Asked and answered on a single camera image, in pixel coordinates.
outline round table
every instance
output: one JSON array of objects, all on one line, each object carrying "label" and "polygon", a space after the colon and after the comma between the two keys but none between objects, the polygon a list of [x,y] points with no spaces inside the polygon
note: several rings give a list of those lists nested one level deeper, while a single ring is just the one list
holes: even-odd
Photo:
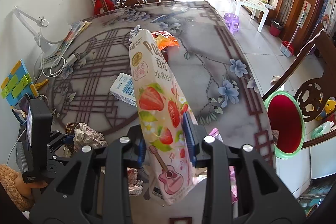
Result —
[{"label": "round table", "polygon": [[226,145],[253,145],[275,167],[272,132],[251,70],[223,19],[206,1],[168,1],[97,15],[67,49],[80,60],[51,79],[46,95],[53,129],[84,122],[107,141],[137,125],[137,109],[110,93],[119,73],[131,74],[129,34],[137,25],[167,30],[180,47],[168,47],[168,63],[199,124],[218,128]]}]

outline snack bag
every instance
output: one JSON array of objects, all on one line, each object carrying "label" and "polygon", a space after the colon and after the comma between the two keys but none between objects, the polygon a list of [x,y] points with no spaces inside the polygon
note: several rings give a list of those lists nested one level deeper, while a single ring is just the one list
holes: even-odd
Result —
[{"label": "snack bag", "polygon": [[176,46],[180,47],[177,39],[175,37],[173,37],[167,31],[152,32],[152,37],[154,38],[154,41],[156,42],[160,51],[162,51],[165,47],[168,47],[168,46],[176,45]]},{"label": "snack bag", "polygon": [[131,42],[129,56],[141,129],[163,199],[171,205],[195,185],[182,131],[183,113],[190,112],[197,122],[151,33],[141,30]]}]

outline white cable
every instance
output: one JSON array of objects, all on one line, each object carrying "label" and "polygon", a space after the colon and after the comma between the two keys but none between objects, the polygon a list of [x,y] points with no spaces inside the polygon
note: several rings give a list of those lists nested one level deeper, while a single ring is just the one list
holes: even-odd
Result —
[{"label": "white cable", "polygon": [[14,150],[14,147],[16,146],[16,144],[17,144],[17,142],[19,141],[19,139],[22,137],[23,133],[26,132],[26,130],[27,130],[27,128],[25,128],[25,130],[23,130],[22,133],[21,133],[21,135],[17,138],[17,140],[16,140],[16,142],[15,142],[15,144],[14,144],[12,150],[10,151],[10,153],[9,153],[9,155],[8,155],[8,159],[7,159],[7,163],[6,163],[6,165],[8,165],[9,158],[11,157],[11,154],[12,154],[12,152],[13,152],[13,150]]},{"label": "white cable", "polygon": [[46,96],[43,95],[43,94],[40,94],[40,96],[41,96],[41,97],[44,97],[44,98],[47,100],[47,107],[49,107],[49,99],[48,99],[48,97],[46,97]]},{"label": "white cable", "polygon": [[38,59],[40,58],[41,54],[40,54],[40,55],[38,56],[38,58],[36,59],[36,61],[35,61],[35,65],[34,65],[34,69],[33,69],[33,77],[34,77],[35,80],[40,79],[41,76],[42,76],[42,74],[43,74],[43,73],[41,73],[39,77],[37,77],[37,78],[35,77],[35,67],[36,67],[36,63],[37,63]]},{"label": "white cable", "polygon": [[[302,48],[301,48],[301,50],[299,51],[299,53],[298,53],[298,55],[296,56],[296,58],[294,59],[294,61],[299,57],[299,55],[300,55],[300,53],[302,52],[302,50],[306,47],[306,46],[308,46],[311,42],[313,42],[322,32],[324,31],[324,28],[322,28],[321,30],[320,30],[320,32],[317,34],[317,35],[315,35],[309,42],[307,42]],[[312,46],[312,48],[310,49],[310,51],[307,53],[307,55],[311,52],[311,50],[313,49],[315,47],[315,44]]]},{"label": "white cable", "polygon": [[[44,21],[47,21],[47,20],[43,19],[43,20],[42,20],[42,23],[41,23],[40,34],[39,34],[39,46],[40,46],[40,48],[41,48],[42,27],[43,27],[43,23],[44,23]],[[35,79],[35,80],[38,80],[38,79],[42,76],[42,74],[43,74],[45,77],[47,77],[47,78],[55,78],[55,77],[59,76],[59,75],[62,73],[62,70],[64,69],[64,67],[65,67],[66,64],[67,64],[67,63],[66,63],[66,60],[65,60],[65,58],[64,58],[63,56],[56,58],[56,59],[54,60],[54,62],[52,63],[51,67],[50,67],[50,72],[49,72],[50,75],[46,75],[46,74],[44,73],[44,71],[43,71],[43,64],[42,64],[42,59],[43,59],[43,63],[44,63],[43,53],[41,53],[40,56],[41,56],[41,59],[40,59],[41,75],[40,75],[38,78],[35,78],[35,74],[34,74],[34,72],[33,72],[33,76],[34,76],[34,79]],[[55,73],[51,73],[51,69],[53,68],[53,65],[55,64],[55,62],[57,62],[57,61],[60,60],[60,59],[63,59],[63,60],[64,60],[64,63],[63,63],[62,68],[61,68],[60,70],[58,70],[57,72],[55,72]]]}]

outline milk carton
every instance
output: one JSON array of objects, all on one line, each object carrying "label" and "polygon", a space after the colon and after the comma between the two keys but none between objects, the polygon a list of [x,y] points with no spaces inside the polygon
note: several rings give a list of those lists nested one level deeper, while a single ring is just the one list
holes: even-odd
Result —
[{"label": "milk carton", "polygon": [[112,87],[110,87],[110,91],[117,99],[137,106],[134,97],[133,80],[130,75],[121,72]]}]

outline purple stool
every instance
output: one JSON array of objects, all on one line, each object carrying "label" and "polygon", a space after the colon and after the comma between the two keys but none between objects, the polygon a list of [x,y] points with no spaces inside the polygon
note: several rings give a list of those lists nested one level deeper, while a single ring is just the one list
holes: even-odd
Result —
[{"label": "purple stool", "polygon": [[237,15],[232,13],[225,13],[223,18],[226,21],[226,25],[229,28],[230,33],[239,31],[239,17]]}]

